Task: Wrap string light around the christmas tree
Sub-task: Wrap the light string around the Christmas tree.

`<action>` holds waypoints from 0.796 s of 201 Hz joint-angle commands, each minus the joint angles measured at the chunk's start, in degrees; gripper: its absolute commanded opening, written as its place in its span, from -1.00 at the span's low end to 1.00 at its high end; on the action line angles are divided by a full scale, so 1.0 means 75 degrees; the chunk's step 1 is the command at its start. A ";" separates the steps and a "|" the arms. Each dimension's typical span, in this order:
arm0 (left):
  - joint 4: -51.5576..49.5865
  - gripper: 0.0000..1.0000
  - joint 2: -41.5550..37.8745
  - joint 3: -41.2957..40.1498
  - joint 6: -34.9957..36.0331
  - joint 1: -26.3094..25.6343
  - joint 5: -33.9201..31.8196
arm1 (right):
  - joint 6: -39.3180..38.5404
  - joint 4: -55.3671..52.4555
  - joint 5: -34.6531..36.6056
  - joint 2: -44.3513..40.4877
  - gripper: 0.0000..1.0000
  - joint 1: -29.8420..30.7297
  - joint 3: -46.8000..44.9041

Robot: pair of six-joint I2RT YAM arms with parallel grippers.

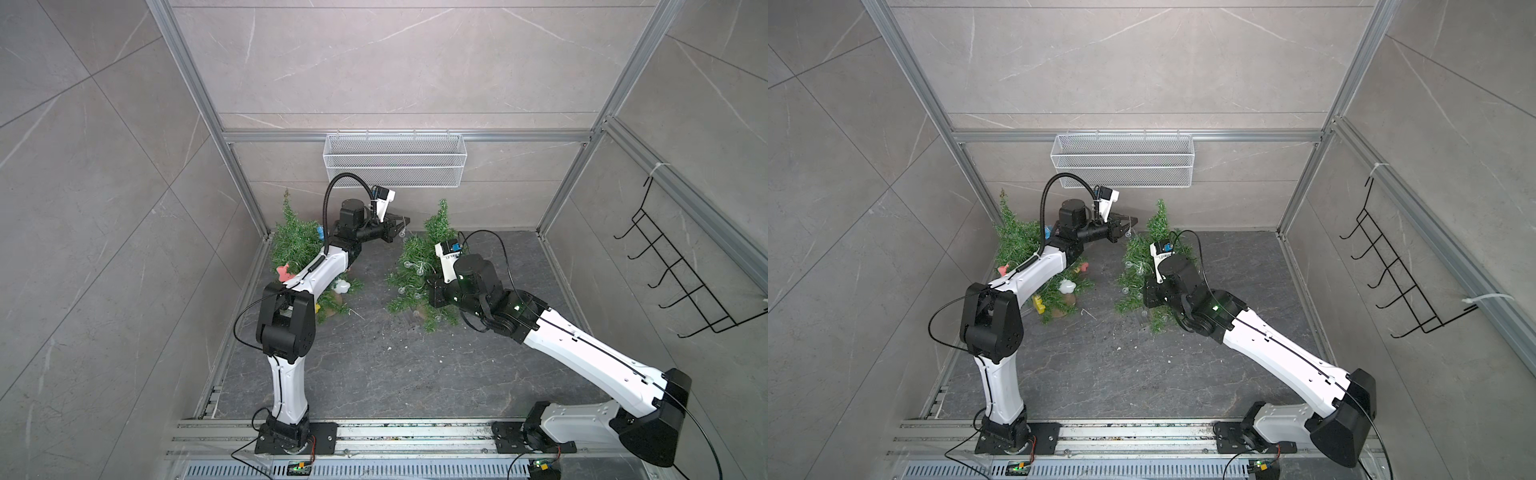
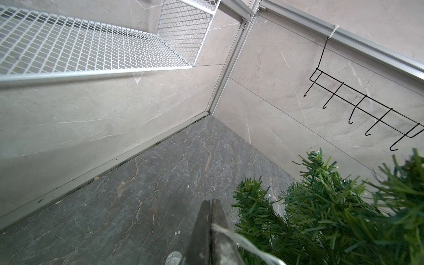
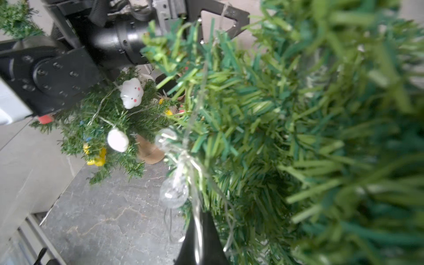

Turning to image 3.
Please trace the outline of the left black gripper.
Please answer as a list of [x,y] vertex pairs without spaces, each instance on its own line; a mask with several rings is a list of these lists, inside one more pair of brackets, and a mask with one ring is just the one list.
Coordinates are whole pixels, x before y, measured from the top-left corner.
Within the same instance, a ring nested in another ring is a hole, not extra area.
[[147,64],[141,50],[150,23],[154,34],[161,36],[171,32],[179,20],[201,22],[202,12],[209,12],[234,21],[227,30],[230,38],[250,23],[248,12],[219,1],[148,1],[145,7],[136,7],[130,1],[83,1],[83,5],[81,11],[71,15],[71,25],[103,70]]

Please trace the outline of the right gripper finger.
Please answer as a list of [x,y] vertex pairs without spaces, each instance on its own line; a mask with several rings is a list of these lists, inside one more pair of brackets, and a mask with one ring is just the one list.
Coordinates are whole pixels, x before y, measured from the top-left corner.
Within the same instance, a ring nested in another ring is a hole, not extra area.
[[192,217],[175,265],[228,265],[213,216]]

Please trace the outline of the clear bulb string light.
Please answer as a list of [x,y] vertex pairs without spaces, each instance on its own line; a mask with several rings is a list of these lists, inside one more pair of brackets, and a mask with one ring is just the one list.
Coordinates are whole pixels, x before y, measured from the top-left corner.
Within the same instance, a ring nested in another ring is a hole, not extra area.
[[179,20],[173,30],[146,37],[144,54],[166,79],[175,80],[174,97],[184,95],[185,111],[179,128],[160,132],[158,143],[175,168],[161,187],[168,208],[190,201],[191,218],[210,212],[227,259],[234,240],[235,210],[215,177],[229,158],[238,157],[234,145],[237,125],[231,115],[236,96],[232,89],[245,82],[229,30],[234,22],[202,12],[201,22]]

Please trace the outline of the green christmas tree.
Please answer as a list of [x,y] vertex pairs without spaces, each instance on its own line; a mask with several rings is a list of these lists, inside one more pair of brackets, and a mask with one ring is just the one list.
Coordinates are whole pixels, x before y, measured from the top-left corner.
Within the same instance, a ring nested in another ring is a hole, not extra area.
[[[125,109],[118,87],[131,78],[141,81],[144,96],[141,105]],[[114,81],[106,79],[93,86],[83,100],[70,109],[55,113],[52,123],[42,125],[36,120],[31,127],[43,133],[60,130],[62,153],[82,156],[85,162],[89,159],[83,151],[85,143],[94,155],[101,148],[106,148],[106,163],[98,167],[90,178],[91,184],[102,182],[118,167],[124,169],[130,178],[138,178],[144,174],[145,163],[138,158],[140,144],[136,137],[140,135],[146,140],[153,140],[160,129],[167,127],[166,111],[170,105],[170,101],[159,98],[155,82],[142,78],[142,74],[132,67],[122,71]],[[113,128],[118,128],[129,138],[126,152],[115,151],[108,145],[107,136]]]
[[424,262],[424,29],[402,1],[262,1],[232,89],[232,265]]

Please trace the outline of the pink star light plain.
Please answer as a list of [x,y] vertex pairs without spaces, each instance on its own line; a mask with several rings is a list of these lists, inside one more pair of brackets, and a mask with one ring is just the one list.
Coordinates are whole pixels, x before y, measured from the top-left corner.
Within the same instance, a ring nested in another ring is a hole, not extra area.
[[52,123],[53,121],[54,121],[54,116],[51,114],[38,117],[38,122],[42,125]]

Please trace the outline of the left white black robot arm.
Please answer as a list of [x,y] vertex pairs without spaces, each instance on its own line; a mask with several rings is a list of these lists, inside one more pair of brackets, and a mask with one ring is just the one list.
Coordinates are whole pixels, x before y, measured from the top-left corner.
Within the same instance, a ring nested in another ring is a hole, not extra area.
[[58,35],[1,43],[1,124],[44,117],[79,102],[99,82],[126,67],[145,65],[142,36],[154,22],[158,34],[174,24],[198,22],[202,12],[234,22],[234,38],[249,13],[219,1],[44,1]]

